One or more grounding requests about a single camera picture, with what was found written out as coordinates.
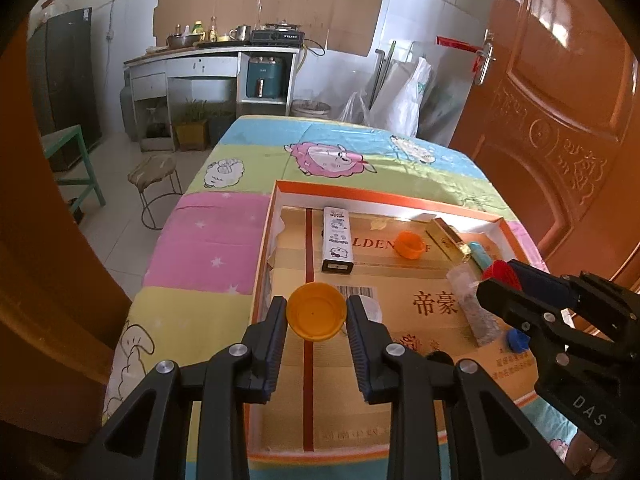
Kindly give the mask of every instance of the drawer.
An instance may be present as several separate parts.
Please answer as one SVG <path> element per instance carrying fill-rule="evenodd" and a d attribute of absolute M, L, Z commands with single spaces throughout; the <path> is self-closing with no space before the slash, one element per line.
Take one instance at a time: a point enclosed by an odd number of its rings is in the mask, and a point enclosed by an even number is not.
<path fill-rule="evenodd" d="M 164 72 L 164 59 L 160 61 L 147 61 L 140 65 L 134 65 L 129 68 L 131 78 L 143 77 L 145 75 L 159 74 Z"/>
<path fill-rule="evenodd" d="M 236 77 L 238 56 L 185 57 L 166 60 L 167 77 Z"/>
<path fill-rule="evenodd" d="M 133 100 L 151 99 L 166 95 L 166 78 L 164 74 L 152 74 L 131 80 Z"/>

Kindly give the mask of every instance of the yellow bottle cap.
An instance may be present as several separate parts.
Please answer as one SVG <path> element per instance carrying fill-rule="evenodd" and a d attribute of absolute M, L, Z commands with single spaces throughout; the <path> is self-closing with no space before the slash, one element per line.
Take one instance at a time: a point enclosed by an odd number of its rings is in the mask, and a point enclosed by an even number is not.
<path fill-rule="evenodd" d="M 326 341 L 347 319 L 342 294 L 327 283 L 305 283 L 287 301 L 287 322 L 293 332 L 307 341 Z"/>

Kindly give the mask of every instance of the red tape stripe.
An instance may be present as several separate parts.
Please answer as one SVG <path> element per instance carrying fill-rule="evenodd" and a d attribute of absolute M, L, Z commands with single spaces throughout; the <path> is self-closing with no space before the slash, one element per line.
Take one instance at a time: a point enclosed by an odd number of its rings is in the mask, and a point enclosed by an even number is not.
<path fill-rule="evenodd" d="M 314 280 L 314 238 L 311 209 L 305 216 L 305 283 Z M 314 450 L 314 344 L 305 341 L 302 365 L 302 447 Z"/>
<path fill-rule="evenodd" d="M 482 50 L 481 46 L 475 46 L 466 41 L 454 40 L 453 38 L 444 38 L 443 36 L 436 36 L 436 44 L 440 46 L 449 46 L 458 50 L 466 50 L 467 52 L 473 52 L 474 54 L 479 50 Z"/>

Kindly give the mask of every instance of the bedspread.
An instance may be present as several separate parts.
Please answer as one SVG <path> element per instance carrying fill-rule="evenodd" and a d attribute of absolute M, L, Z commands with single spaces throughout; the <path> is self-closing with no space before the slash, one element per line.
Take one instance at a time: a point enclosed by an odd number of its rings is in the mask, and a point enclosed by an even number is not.
<path fill-rule="evenodd" d="M 530 261 L 546 270 L 524 227 L 467 156 L 353 124 L 242 117 L 213 149 L 158 239 L 116 349 L 103 419 L 158 361 L 206 361 L 240 341 L 250 316 L 271 190 L 278 179 L 385 191 L 503 216 Z M 524 410 L 556 451 L 566 452 L 575 427 L 541 399 Z M 446 457 L 445 450 L 441 456 Z M 194 476 L 195 460 L 190 443 L 188 478 Z M 443 478 L 448 478 L 447 460 L 443 462 Z M 386 460 L 377 460 L 286 469 L 260 466 L 252 469 L 252 478 L 384 478 L 385 472 Z"/>

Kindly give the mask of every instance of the red bottle cap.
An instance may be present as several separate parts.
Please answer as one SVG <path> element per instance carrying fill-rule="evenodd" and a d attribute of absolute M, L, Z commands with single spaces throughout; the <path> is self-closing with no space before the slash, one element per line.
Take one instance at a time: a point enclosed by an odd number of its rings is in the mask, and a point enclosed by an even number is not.
<path fill-rule="evenodd" d="M 504 260 L 495 260 L 484 270 L 482 279 L 488 280 L 489 278 L 495 278 L 516 290 L 522 290 L 522 285 L 520 285 L 520 280 L 515 270 L 511 269 L 511 266 Z"/>

